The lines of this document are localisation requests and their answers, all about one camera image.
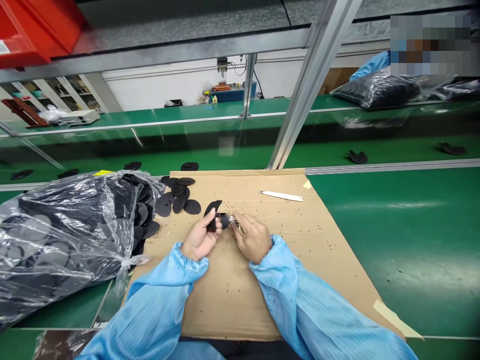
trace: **right hand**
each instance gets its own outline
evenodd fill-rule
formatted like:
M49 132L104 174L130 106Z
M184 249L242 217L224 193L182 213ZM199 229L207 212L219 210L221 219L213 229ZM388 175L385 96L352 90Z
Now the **right hand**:
M243 231L241 234L232 226L241 253L252 263L260 264L273 246L269 228L253 215L234 213L233 216Z

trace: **left hand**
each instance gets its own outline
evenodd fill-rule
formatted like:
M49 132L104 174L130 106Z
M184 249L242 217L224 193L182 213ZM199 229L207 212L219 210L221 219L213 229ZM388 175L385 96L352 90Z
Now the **left hand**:
M180 247L180 251L187 258L194 261L200 261L207 256L214 248L217 240L222 235L222 222L219 217L215 217L215 208L213 208L203 219L194 223ZM215 232L207 231L207 225L215 218Z

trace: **white machine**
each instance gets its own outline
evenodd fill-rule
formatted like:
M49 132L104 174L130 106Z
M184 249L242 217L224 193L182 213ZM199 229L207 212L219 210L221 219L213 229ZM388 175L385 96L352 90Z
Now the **white machine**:
M79 110L72 111L62 116L60 121L69 127L88 125L100 119L100 115L97 110Z

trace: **white wall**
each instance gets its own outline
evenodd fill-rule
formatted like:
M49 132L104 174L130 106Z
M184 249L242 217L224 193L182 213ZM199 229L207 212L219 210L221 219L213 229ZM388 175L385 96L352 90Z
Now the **white wall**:
M342 46L332 67L360 67L388 48L389 41ZM306 53L306 49L293 49L258 54L255 72L266 98L292 96ZM244 71L245 57L241 64L239 56L229 56L228 61L237 64L238 74ZM182 99L184 106L194 105L206 84L213 86L222 79L217 59L106 71L102 76L124 111L163 108L172 99ZM245 74L238 76L230 67L226 81L241 84Z

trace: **cardboard sheet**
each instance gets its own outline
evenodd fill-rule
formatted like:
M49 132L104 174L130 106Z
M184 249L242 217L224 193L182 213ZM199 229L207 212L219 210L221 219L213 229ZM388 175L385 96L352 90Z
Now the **cardboard sheet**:
M309 271L327 281L370 319L403 337L374 309L375 301L381 299L379 294L315 190L304 187L307 182L304 172L304 169L171 172L172 177L196 180L190 186L190 198L201 204L202 212L199 215L172 212L167 218L157 217L161 228L145 242L144 248L144 253L152 259L136 267L131 281L152 270L175 242L183 241L210 202L223 200L219 212L255 215L267 224L272 234L285 239ZM261 195L260 190L302 196L304 202ZM195 283L186 301L182 335L229 340L281 339L258 281L230 227L223 231L208 258L208 271Z

